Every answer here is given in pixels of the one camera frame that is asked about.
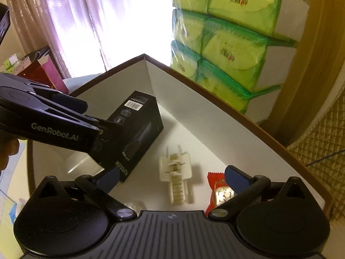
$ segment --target red box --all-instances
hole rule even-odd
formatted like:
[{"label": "red box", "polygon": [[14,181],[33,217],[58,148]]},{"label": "red box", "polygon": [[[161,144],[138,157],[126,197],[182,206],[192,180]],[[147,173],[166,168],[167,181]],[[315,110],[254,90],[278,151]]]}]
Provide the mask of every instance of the red box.
[{"label": "red box", "polygon": [[49,55],[35,60],[17,76],[36,81],[68,94],[68,89]]}]

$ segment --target black product box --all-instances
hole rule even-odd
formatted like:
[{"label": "black product box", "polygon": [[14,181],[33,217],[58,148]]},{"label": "black product box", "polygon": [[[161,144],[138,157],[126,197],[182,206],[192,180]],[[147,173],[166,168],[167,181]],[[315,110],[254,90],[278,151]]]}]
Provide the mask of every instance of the black product box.
[{"label": "black product box", "polygon": [[163,130],[156,98],[135,91],[107,121],[100,122],[104,132],[90,156],[105,169],[118,166],[123,182]]}]

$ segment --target white plastic clip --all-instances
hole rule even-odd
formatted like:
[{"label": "white plastic clip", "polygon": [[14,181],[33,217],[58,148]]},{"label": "white plastic clip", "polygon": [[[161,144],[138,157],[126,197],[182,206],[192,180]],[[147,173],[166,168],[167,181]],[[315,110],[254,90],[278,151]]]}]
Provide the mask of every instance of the white plastic clip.
[{"label": "white plastic clip", "polygon": [[178,153],[159,158],[159,178],[169,182],[170,203],[174,205],[188,203],[187,179],[192,177],[192,167],[188,153],[182,154],[178,145]]}]

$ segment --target candy wrapper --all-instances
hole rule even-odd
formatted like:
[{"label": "candy wrapper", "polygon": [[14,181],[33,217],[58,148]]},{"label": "candy wrapper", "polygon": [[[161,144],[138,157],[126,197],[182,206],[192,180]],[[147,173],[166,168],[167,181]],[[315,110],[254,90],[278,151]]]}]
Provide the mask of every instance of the candy wrapper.
[{"label": "candy wrapper", "polygon": [[225,203],[236,195],[235,192],[226,184],[224,179],[224,173],[220,172],[209,172],[207,175],[208,184],[212,189],[212,194],[210,204],[205,211],[206,216],[212,209]]}]

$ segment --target white barcode label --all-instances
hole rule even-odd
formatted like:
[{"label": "white barcode label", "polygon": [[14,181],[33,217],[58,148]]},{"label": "white barcode label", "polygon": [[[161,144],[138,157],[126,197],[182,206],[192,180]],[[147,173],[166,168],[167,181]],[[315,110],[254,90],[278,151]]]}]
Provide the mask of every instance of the white barcode label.
[{"label": "white barcode label", "polygon": [[127,103],[125,104],[126,107],[132,108],[136,111],[138,111],[141,107],[143,107],[142,104],[128,100]]}]

